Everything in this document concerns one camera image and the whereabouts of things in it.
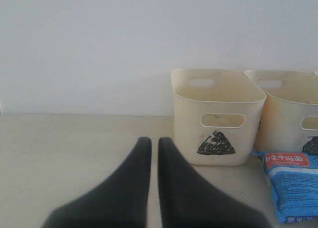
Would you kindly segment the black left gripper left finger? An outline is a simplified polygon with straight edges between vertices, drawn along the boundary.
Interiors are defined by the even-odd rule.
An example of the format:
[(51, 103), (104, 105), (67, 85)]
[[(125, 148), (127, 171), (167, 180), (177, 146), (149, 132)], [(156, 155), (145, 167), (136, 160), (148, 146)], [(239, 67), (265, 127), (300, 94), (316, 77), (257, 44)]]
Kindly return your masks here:
[(122, 164), (101, 184), (55, 209), (45, 228), (144, 228), (151, 177), (152, 142), (138, 138)]

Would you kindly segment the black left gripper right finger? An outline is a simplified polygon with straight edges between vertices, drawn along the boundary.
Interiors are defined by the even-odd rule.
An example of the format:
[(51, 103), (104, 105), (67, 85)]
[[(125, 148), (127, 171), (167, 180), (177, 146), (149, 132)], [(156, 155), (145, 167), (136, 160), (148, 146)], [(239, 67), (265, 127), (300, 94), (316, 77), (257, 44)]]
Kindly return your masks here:
[(158, 143), (158, 187), (164, 228), (269, 228), (260, 211), (204, 179), (169, 137)]

